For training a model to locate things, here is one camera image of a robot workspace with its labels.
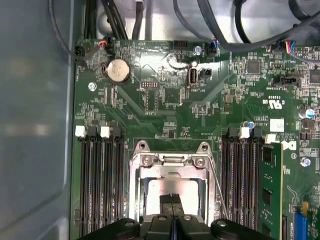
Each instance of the gray panel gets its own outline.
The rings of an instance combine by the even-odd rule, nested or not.
[[[55,2],[69,42],[73,2]],[[47,0],[2,2],[0,32],[0,239],[67,239],[73,67]]]

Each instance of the internal usb port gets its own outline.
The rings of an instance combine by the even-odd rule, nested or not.
[[[198,82],[198,71],[195,68],[190,68],[188,72],[189,85],[196,84]]]

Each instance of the blue connector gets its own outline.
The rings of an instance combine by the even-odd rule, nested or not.
[[[308,219],[300,212],[294,214],[294,240],[307,240]]]

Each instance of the black cable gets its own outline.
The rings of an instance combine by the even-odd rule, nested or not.
[[[251,41],[247,37],[244,27],[242,26],[242,20],[241,20],[241,11],[242,11],[242,4],[244,4],[247,0],[234,0],[233,4],[235,5],[235,14],[234,14],[234,20],[235,20],[235,28],[238,32],[241,40],[245,44],[250,44]]]
[[[184,26],[185,29],[187,29],[190,33],[192,33],[193,35],[195,35],[198,39],[201,39],[205,42],[211,42],[212,40],[206,36],[203,36],[202,34],[200,34],[199,32],[197,32],[197,30],[195,30],[185,19],[185,17],[183,16],[182,12],[180,11],[179,5],[178,5],[178,0],[173,0],[173,9],[174,9],[174,13],[176,15],[176,18],[179,20],[179,22],[181,23],[182,26]]]
[[[310,18],[310,15],[301,9],[297,0],[288,0],[289,8],[296,19],[303,22]]]
[[[75,53],[73,53],[67,46],[67,44],[65,43],[64,39],[61,36],[61,33],[59,31],[58,25],[57,25],[57,21],[56,21],[56,16],[55,16],[55,9],[54,9],[54,0],[48,0],[48,7],[49,7],[49,16],[50,16],[50,20],[51,20],[51,24],[55,33],[55,36],[57,38],[57,40],[59,41],[61,47],[63,48],[63,50],[65,50],[73,59],[77,60],[79,62],[80,65],[85,65],[86,64],[86,60],[91,59],[94,54],[99,50],[99,46],[97,45],[96,47],[94,47],[90,52],[88,52],[88,54],[86,56],[78,56]]]
[[[118,26],[119,32],[122,36],[122,39],[128,40],[126,28],[124,26],[124,23],[122,22],[122,18],[120,16],[119,11],[118,11],[117,5],[115,4],[114,0],[108,0],[108,2],[110,5],[111,13],[113,14],[114,20],[116,22],[116,25]]]
[[[97,1],[90,0],[90,38],[97,38]]]
[[[135,5],[135,23],[132,30],[132,40],[138,40],[141,30],[142,20],[144,18],[144,3],[137,1]]]
[[[112,32],[113,32],[113,35],[116,39],[121,39],[121,35],[118,31],[118,26],[116,24],[116,21],[114,19],[114,16],[112,15],[112,12],[111,12],[111,8],[108,4],[108,0],[101,0],[101,3],[103,5],[103,8],[104,8],[104,11],[105,11],[105,14],[109,20],[109,23],[110,23],[110,26],[111,26],[111,29],[112,29]]]
[[[280,33],[278,35],[275,35],[273,37],[270,37],[266,40],[254,42],[254,43],[233,43],[230,44],[227,42],[226,38],[224,37],[223,33],[221,32],[221,29],[217,23],[217,20],[215,18],[215,15],[212,11],[211,5],[208,0],[197,0],[197,3],[199,5],[201,14],[203,16],[203,19],[205,23],[207,24],[208,28],[212,32],[212,34],[215,36],[215,38],[219,41],[222,48],[229,52],[234,53],[240,53],[240,52],[250,52],[257,48],[261,48],[263,46],[271,45],[276,43],[277,41],[287,39],[288,37],[298,33],[299,31],[303,30],[305,27],[313,23],[314,21],[318,20],[320,18],[320,11],[318,11],[316,14],[314,14],[312,17],[307,19],[306,21],[298,24],[297,26]]]
[[[90,23],[89,23],[89,15],[90,15],[90,0],[85,0],[84,2],[84,29],[83,29],[83,35],[85,39],[90,38]]]

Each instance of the motherboard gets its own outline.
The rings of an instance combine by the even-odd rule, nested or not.
[[[108,39],[76,66],[70,238],[141,222],[178,193],[208,225],[319,239],[319,97],[320,69],[271,46]]]

